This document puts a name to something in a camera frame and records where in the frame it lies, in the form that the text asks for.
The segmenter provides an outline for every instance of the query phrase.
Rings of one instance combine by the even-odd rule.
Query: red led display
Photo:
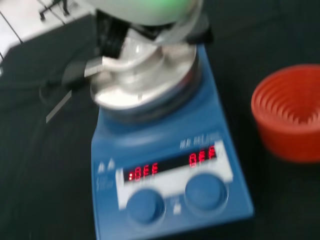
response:
[[[155,175],[158,173],[158,163],[152,164],[152,175]]]
[[[153,164],[138,166],[135,169],[124,171],[124,181],[140,181],[148,176],[154,176],[158,173],[168,171],[171,169],[183,167],[189,164],[190,168],[195,168],[198,165],[216,159],[215,146],[210,146],[205,149],[201,149],[197,152],[181,155],[178,157],[170,158],[164,161],[155,162]]]
[[[191,168],[195,168],[197,166],[197,154],[195,154],[195,153],[190,154],[189,165]]]

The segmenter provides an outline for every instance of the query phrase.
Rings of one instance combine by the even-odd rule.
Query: tripod leg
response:
[[[65,16],[69,16],[70,12],[68,11],[68,0],[62,0],[63,1],[63,11]]]
[[[52,4],[50,4],[49,6],[46,6],[45,9],[43,9],[41,12],[39,12],[40,14],[40,20],[41,21],[44,21],[46,20],[46,17],[45,17],[45,12],[49,11],[52,7],[54,7],[55,5],[57,5],[61,0],[58,0],[58,1],[53,1]]]

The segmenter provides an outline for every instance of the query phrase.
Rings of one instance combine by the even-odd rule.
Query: green light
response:
[[[150,7],[159,7],[162,9],[185,10],[190,5],[190,0],[145,0],[145,4]]]

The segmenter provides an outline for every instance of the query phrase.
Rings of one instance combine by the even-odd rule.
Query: black table surface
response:
[[[320,165],[291,164],[262,146],[251,96],[270,73],[320,62],[320,1],[207,0],[216,40],[207,46],[255,217],[168,239],[318,240]],[[12,48],[0,84],[59,77],[94,55],[84,17]],[[55,101],[63,92],[52,97]],[[0,239],[94,240],[91,139],[98,108],[88,88],[46,124],[38,90],[0,89]]]

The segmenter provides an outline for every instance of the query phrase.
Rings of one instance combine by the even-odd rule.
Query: white control panel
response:
[[[126,208],[130,197],[139,190],[153,189],[162,198],[168,198],[185,192],[188,181],[195,175],[210,173],[219,177],[224,183],[233,181],[233,172],[229,163],[223,141],[214,143],[216,158],[206,160],[190,167],[189,164],[148,176],[139,181],[125,181],[124,170],[117,169],[115,173],[118,207]]]

